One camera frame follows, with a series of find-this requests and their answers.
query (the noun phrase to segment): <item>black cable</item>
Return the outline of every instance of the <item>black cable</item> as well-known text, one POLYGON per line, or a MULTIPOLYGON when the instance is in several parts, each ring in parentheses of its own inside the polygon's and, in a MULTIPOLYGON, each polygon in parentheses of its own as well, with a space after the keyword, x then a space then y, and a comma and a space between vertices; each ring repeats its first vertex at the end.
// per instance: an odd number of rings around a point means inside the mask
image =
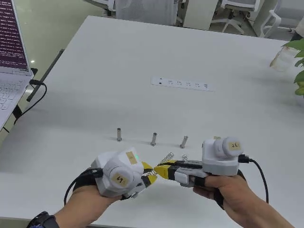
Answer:
POLYGON ((30 80, 30 82, 29 82, 29 84, 30 85, 42 85, 42 86, 44 86, 44 88, 45 88, 45 91, 44 91, 44 94, 30 107, 30 108, 28 108, 25 112, 23 112, 22 114, 21 114, 21 116, 23 116, 25 113, 27 113, 29 110, 31 110, 36 104, 38 104, 44 97, 45 97, 45 95, 47 94, 47 91, 48 91, 48 87, 47 87, 47 85, 46 84, 44 84, 43 82, 40 82, 40 81, 38 81, 38 80, 34 80, 34 79, 32 79, 32 80, 30 80))
POLYGON ((261 176, 262 176, 262 179, 263 179, 263 183, 264 183, 264 187, 265 187, 266 203, 269 203, 268 186, 267 186, 267 182, 266 182, 264 173, 263 173, 263 171, 262 171, 262 168, 261 168, 261 166, 257 163, 257 161, 255 161, 255 160, 253 160, 253 159, 249 159, 249 162, 254 163, 254 164, 257 166, 257 168, 258 168, 258 170, 260 171, 260 173, 261 173, 261 176))
POLYGON ((5 131, 7 131, 7 133, 10 133, 10 131, 9 131, 8 129, 6 129, 5 127, 3 127, 3 129, 4 129, 5 131))
POLYGON ((265 176, 264 176, 264 173, 262 171, 262 168, 261 166, 257 163, 257 161, 249 158, 247 155, 244 155, 244 154, 241 154, 239 157, 238 157, 238 162, 239 163, 254 163, 258 170, 260 171, 261 173, 261 176, 262 176, 262 179, 263 179, 263 183, 264 183, 264 188, 265 188, 265 193, 266 193, 266 202, 269 203, 269 194, 268 194, 268 186, 267 186, 267 182, 266 182, 266 179, 265 179, 265 176))
POLYGON ((64 205, 67 204, 67 196, 68 196, 68 193, 70 192, 71 188, 73 187, 73 185, 82 177, 85 177, 85 176, 91 176, 93 175, 94 178, 101 178, 103 175, 104 175, 104 172, 101 168, 96 168, 96 169, 87 169, 85 171, 83 171, 78 177, 76 177, 72 183, 68 186, 67 190, 66 190, 66 193, 65 193, 65 197, 63 199, 63 203, 64 205))

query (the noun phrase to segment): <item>green plant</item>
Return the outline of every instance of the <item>green plant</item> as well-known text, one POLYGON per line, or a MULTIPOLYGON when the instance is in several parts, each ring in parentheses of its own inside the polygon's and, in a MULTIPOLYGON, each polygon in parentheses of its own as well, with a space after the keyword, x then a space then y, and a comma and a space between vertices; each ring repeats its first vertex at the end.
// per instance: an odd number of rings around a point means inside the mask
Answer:
MULTIPOLYGON (((300 52, 295 56, 295 58, 302 58, 295 64, 296 67, 304 67, 304 38, 301 40, 291 41, 284 45, 284 47, 294 48, 300 52)), ((294 83, 297 83, 299 88, 294 92, 296 95, 304 95, 304 70, 301 71, 294 80, 294 83)))

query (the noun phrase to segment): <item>round white knob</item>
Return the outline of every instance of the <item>round white knob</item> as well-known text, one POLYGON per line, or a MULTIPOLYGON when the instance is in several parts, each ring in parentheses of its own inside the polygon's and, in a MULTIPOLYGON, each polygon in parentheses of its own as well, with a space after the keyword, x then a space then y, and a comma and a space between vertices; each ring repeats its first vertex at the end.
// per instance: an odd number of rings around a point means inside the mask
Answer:
POLYGON ((223 151, 228 157, 238 157, 243 153, 243 147, 236 137, 227 137, 223 140, 223 151))
POLYGON ((238 157, 243 153, 241 143, 236 137, 216 140, 213 145, 217 157, 238 157))

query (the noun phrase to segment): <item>metal peg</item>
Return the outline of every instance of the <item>metal peg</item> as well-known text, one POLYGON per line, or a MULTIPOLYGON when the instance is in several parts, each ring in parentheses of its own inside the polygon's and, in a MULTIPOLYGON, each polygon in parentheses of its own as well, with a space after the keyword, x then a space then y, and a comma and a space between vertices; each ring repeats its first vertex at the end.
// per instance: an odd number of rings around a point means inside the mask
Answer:
POLYGON ((181 145, 180 145, 180 148, 182 148, 182 149, 185 148, 187 140, 188 140, 188 136, 185 136, 184 139, 183 139, 183 141, 182 141, 182 143, 181 143, 181 145))
POLYGON ((117 141, 120 142, 122 140, 122 130, 117 128, 117 141))
POLYGON ((150 143, 151 146, 156 145, 156 136, 157 136, 157 133, 153 133, 152 142, 150 143))

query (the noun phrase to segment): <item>power strip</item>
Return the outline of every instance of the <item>power strip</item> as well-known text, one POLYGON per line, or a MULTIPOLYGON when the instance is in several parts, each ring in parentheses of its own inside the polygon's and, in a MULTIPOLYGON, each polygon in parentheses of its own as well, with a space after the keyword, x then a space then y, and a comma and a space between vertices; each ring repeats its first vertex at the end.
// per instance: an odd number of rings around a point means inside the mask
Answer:
POLYGON ((174 87, 174 88, 182 88, 182 89, 214 91, 209 84, 205 84, 203 82, 175 80, 175 79, 167 79, 163 77, 152 77, 151 84, 154 86, 156 85, 156 86, 166 86, 166 87, 174 87))

